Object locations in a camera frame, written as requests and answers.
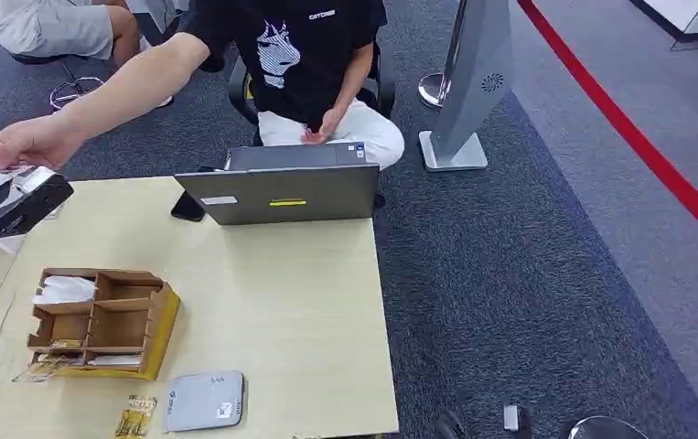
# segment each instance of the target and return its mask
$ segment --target speaker grille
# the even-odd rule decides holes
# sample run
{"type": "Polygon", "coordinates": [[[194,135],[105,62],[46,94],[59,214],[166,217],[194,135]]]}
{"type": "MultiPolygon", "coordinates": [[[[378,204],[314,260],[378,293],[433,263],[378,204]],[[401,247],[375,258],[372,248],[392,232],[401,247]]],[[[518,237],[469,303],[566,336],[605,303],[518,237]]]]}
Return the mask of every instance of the speaker grille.
{"type": "Polygon", "coordinates": [[[491,73],[480,82],[480,89],[491,93],[505,85],[505,77],[501,73],[491,73]]]}

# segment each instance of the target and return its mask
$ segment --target cardboard organizer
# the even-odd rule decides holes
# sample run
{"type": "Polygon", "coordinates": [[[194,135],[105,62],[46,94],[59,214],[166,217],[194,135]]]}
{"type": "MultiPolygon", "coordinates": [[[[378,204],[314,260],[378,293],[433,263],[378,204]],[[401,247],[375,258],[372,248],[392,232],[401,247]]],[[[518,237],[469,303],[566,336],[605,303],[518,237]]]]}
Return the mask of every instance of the cardboard organizer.
{"type": "Polygon", "coordinates": [[[37,294],[52,275],[83,277],[97,289],[88,302],[34,305],[39,326],[28,336],[27,346],[34,351],[31,362],[45,353],[67,355],[76,357],[76,364],[61,376],[156,380],[179,307],[170,285],[148,272],[48,268],[37,294]],[[100,355],[141,355],[141,363],[89,364],[100,355]]]}

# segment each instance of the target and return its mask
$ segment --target person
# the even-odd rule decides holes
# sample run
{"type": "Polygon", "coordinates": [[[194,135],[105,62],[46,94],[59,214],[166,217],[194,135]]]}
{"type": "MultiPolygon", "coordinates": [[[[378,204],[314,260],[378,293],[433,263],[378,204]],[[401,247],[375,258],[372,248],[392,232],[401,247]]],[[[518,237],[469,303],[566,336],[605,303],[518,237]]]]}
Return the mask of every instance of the person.
{"type": "Polygon", "coordinates": [[[355,97],[386,24],[382,0],[193,0],[178,32],[122,66],[98,90],[0,133],[0,169],[57,168],[93,136],[153,109],[201,65],[221,64],[234,41],[252,75],[264,145],[364,142],[381,169],[403,135],[355,97]]]}
{"type": "Polygon", "coordinates": [[[13,55],[80,55],[117,66],[148,48],[124,0],[0,0],[0,45],[13,55]]]}

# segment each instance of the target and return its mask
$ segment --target logo on shirt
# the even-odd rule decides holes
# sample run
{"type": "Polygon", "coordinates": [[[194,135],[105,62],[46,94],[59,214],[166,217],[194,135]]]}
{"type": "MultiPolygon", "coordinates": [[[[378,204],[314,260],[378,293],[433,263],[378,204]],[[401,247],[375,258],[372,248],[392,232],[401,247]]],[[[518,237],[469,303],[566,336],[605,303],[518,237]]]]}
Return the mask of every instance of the logo on shirt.
{"type": "Polygon", "coordinates": [[[257,38],[257,54],[266,73],[265,83],[276,89],[284,87],[284,74],[300,62],[300,51],[289,42],[286,22],[277,29],[265,21],[265,33],[257,38]]]}
{"type": "Polygon", "coordinates": [[[318,14],[313,14],[308,19],[309,20],[318,20],[319,18],[324,18],[326,16],[333,16],[333,15],[335,15],[335,9],[333,9],[331,11],[327,11],[327,12],[320,12],[318,14]]]}

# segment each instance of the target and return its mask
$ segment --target red line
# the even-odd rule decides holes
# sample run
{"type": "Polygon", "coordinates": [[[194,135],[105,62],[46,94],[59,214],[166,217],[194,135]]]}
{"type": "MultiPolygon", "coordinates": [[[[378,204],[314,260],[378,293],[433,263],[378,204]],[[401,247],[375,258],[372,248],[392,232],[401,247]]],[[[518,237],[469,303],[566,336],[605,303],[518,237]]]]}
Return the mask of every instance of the red line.
{"type": "Polygon", "coordinates": [[[519,5],[532,21],[542,37],[551,46],[570,74],[575,78],[585,94],[604,114],[621,137],[626,140],[631,149],[645,162],[650,171],[664,186],[684,205],[691,215],[698,220],[698,191],[689,183],[672,163],[664,157],[648,140],[637,126],[610,99],[607,92],[588,73],[583,64],[577,59],[566,43],[556,33],[555,29],[540,12],[532,0],[518,0],[519,5]]]}

